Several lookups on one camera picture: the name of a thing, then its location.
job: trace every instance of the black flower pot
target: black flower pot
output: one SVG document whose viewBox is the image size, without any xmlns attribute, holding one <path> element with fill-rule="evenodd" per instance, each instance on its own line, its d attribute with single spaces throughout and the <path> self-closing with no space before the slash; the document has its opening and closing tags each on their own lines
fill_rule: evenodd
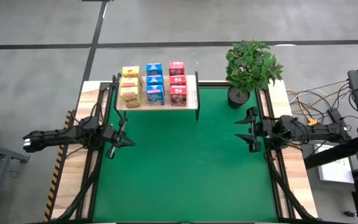
<svg viewBox="0 0 358 224">
<path fill-rule="evenodd" d="M 239 108 L 249 100 L 249 93 L 240 93 L 240 91 L 231 86 L 227 91 L 227 103 L 231 108 Z"/>
</svg>

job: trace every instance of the potted plant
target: potted plant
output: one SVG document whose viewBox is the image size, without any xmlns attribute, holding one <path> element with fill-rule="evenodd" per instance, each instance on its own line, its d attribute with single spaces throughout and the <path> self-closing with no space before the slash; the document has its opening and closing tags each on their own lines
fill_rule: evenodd
<svg viewBox="0 0 358 224">
<path fill-rule="evenodd" d="M 241 41 L 227 51 L 227 77 L 231 84 L 227 92 L 227 102 L 232 108 L 239 108 L 249 99 L 250 92 L 255 88 L 267 90 L 270 80 L 275 83 L 281 80 L 283 65 L 275 56 L 265 51 L 270 49 L 259 41 Z"/>
</svg>

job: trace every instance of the green tabletop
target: green tabletop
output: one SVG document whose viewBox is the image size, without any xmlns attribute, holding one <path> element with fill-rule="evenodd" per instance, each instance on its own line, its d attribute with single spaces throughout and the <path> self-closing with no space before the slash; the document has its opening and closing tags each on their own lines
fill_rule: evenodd
<svg viewBox="0 0 358 224">
<path fill-rule="evenodd" d="M 199 121 L 194 111 L 127 112 L 136 146 L 103 157 L 94 222 L 277 221 L 263 142 L 250 153 L 234 135 L 248 132 L 233 122 L 257 106 L 255 93 L 236 110 L 227 88 L 200 88 L 200 100 Z"/>
</svg>

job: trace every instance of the snack box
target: snack box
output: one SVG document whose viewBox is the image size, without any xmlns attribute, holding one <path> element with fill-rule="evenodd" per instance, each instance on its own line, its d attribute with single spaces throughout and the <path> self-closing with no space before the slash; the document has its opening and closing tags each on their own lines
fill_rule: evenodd
<svg viewBox="0 0 358 224">
<path fill-rule="evenodd" d="M 164 78 L 162 75 L 149 75 L 146 77 L 147 85 L 164 85 Z"/>
<path fill-rule="evenodd" d="M 164 89 L 162 85 L 150 85 L 146 87 L 147 99 L 150 106 L 164 105 Z"/>
<path fill-rule="evenodd" d="M 119 96 L 128 108 L 135 108 L 141 105 L 139 87 L 122 87 Z"/>
<path fill-rule="evenodd" d="M 168 66 L 169 75 L 184 75 L 185 62 L 184 61 L 170 61 Z"/>
<path fill-rule="evenodd" d="M 171 105 L 186 106 L 187 89 L 186 86 L 171 86 Z"/>
<path fill-rule="evenodd" d="M 143 85 L 143 79 L 139 73 L 139 66 L 123 67 L 122 76 L 125 78 L 138 78 L 140 85 Z"/>
<path fill-rule="evenodd" d="M 172 75 L 169 77 L 170 85 L 186 85 L 186 75 Z"/>
<path fill-rule="evenodd" d="M 132 86 L 136 86 L 138 87 L 139 84 L 139 79 L 138 78 L 121 78 L 120 81 L 120 86 L 121 87 L 132 87 Z"/>
<path fill-rule="evenodd" d="M 146 65 L 146 74 L 149 75 L 162 75 L 161 63 L 150 63 Z"/>
</svg>

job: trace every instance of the wooden shelf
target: wooden shelf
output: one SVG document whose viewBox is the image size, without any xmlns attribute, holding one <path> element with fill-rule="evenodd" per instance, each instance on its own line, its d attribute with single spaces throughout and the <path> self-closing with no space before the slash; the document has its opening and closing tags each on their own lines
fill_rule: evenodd
<svg viewBox="0 0 358 224">
<path fill-rule="evenodd" d="M 170 83 L 169 76 L 164 76 L 164 101 L 165 105 L 162 106 L 150 106 L 149 101 L 147 100 L 146 95 L 146 77 L 143 76 L 143 87 L 142 87 L 142 96 L 140 100 L 142 101 L 141 106 L 136 108 L 127 108 L 124 104 L 124 101 L 118 96 L 116 108 L 119 111 L 158 111 L 158 110 L 197 110 L 198 109 L 198 99 L 197 99 L 197 79 L 196 75 L 186 75 L 186 87 L 187 87 L 187 99 L 186 106 L 171 106 L 171 96 L 170 96 Z"/>
</svg>

